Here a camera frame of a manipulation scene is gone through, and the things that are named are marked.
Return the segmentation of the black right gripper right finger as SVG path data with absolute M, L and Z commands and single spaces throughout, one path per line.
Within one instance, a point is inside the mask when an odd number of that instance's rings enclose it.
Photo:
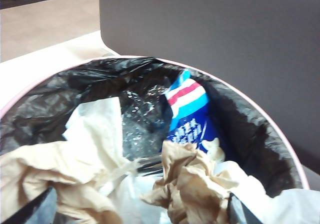
M 230 224 L 262 224 L 262 222 L 233 193 L 229 196 L 227 214 Z

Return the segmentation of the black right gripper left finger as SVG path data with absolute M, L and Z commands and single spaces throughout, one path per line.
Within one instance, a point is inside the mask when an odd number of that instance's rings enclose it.
M 19 209 L 3 224 L 52 224 L 57 210 L 57 192 L 50 186 Z

